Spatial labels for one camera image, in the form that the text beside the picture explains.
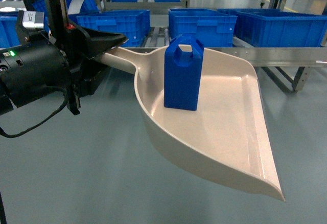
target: epoxy floor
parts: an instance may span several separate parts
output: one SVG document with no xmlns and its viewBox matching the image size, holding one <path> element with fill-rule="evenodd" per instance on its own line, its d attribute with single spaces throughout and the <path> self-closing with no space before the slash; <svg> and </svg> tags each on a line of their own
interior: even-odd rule
<svg viewBox="0 0 327 224">
<path fill-rule="evenodd" d="M 296 95 L 282 93 L 260 69 L 258 77 L 286 203 L 166 161 L 146 133 L 133 76 L 112 69 L 95 95 L 82 98 L 81 115 L 65 109 L 21 138 L 0 138 L 8 223 L 327 223 L 327 70 L 314 70 Z M 21 131 L 60 103 L 52 94 L 0 124 Z"/>
</svg>

